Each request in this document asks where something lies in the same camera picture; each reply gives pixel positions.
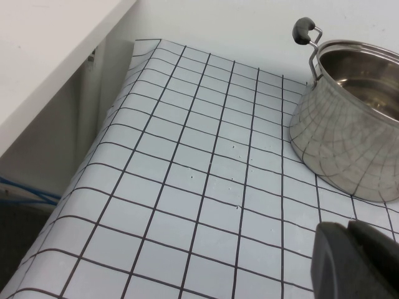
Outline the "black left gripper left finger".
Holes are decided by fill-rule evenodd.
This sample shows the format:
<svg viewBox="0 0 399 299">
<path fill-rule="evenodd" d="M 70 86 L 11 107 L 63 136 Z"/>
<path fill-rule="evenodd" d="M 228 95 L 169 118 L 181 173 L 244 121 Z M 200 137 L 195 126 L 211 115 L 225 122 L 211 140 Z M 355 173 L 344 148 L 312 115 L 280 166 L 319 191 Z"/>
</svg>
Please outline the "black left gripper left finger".
<svg viewBox="0 0 399 299">
<path fill-rule="evenodd" d="M 317 225 L 310 274 L 315 298 L 387 296 L 387 286 L 360 244 L 338 223 Z"/>
</svg>

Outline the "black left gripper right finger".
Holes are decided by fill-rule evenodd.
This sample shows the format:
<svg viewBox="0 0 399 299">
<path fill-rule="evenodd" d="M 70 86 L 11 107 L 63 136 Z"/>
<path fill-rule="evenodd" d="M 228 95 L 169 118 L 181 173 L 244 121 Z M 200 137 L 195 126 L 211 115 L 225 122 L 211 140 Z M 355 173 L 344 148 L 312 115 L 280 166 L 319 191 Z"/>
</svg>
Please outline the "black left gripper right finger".
<svg viewBox="0 0 399 299">
<path fill-rule="evenodd" d="M 398 298 L 398 244 L 362 221 L 350 221 L 348 231 L 367 266 L 364 289 L 372 298 Z"/>
</svg>

